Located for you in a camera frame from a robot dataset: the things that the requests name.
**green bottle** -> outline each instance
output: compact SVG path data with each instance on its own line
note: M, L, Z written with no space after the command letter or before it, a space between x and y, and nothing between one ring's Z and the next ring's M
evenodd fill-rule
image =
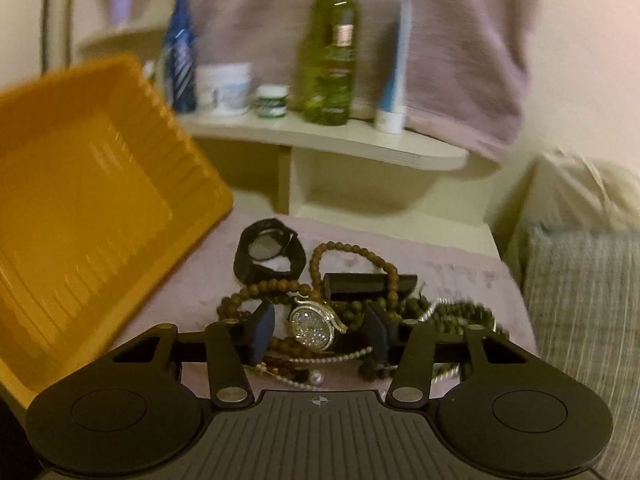
M305 121L339 126L349 120L358 19L356 0L314 2L302 60Z

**yellow plastic tray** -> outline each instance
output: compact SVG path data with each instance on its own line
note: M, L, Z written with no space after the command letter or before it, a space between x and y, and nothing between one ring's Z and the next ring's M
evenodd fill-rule
M0 95L0 381L8 392L26 407L100 355L231 206L231 192L132 56Z

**small jar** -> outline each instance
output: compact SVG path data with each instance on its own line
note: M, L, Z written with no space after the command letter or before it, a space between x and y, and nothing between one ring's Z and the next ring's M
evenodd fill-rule
M260 85L255 93L255 109L258 117L263 119L278 119L287 115L286 85Z
M198 111L219 116L247 113L251 63L203 65L196 68Z

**pink cloth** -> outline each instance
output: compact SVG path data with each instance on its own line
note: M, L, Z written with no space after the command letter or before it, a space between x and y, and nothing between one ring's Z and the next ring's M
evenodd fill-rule
M198 63L251 62L257 83L292 84L313 0L191 0ZM356 98L369 119L394 54L398 0L358 0ZM504 158L518 133L536 0L412 0L407 127Z
M307 254L329 240L366 247L398 267L400 273L418 275L418 284L425 283L422 293L428 298L471 298L483 303L511 333L517 345L536 352L536 343L520 291L511 279L508 268L497 258L471 254L459 249L443 248L398 240L384 235L354 231L312 220L280 217L298 232ZM224 296L241 288L233 274L232 264L242 229L259 218L233 212L215 228L174 272L166 283L146 302L142 310L120 333L116 346L144 332L155 324L175 323L181 332L204 330L218 319L216 307ZM370 272L372 265L360 256L336 251L326 253L321 272ZM308 270L300 277L310 283ZM276 334L286 334L284 307L276 307ZM325 373L324 388L331 390L370 390L385 392L390 381L367 383L356 374L358 361L319 366ZM198 396L209 397L204 364L185 364L182 382ZM257 396L261 390L283 390L287 387L267 376L249 373ZM439 397L456 380L443 380L431 391Z

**gray cushion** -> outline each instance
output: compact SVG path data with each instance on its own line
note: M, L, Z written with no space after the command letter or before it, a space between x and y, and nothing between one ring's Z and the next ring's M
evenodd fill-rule
M530 237L524 300L541 357L609 405L613 437L597 466L640 478L640 234Z

